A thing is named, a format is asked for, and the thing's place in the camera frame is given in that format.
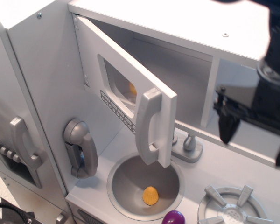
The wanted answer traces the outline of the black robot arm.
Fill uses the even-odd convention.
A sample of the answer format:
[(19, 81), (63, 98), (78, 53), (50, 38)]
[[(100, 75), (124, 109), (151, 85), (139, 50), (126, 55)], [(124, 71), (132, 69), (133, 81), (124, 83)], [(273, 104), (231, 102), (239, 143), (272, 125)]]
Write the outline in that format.
[[(219, 137), (228, 144), (241, 121), (280, 136), (280, 0), (258, 0), (269, 14), (270, 43), (257, 65), (255, 87), (220, 85), (213, 108), (219, 115)], [(280, 167), (280, 150), (275, 159)]]

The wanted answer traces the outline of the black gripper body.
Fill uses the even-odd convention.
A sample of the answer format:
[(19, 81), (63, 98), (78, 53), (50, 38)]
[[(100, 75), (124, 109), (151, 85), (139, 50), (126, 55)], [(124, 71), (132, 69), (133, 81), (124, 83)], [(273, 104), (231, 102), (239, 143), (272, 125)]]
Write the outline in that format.
[(254, 87), (221, 85), (214, 109), (280, 136), (280, 70), (258, 69)]

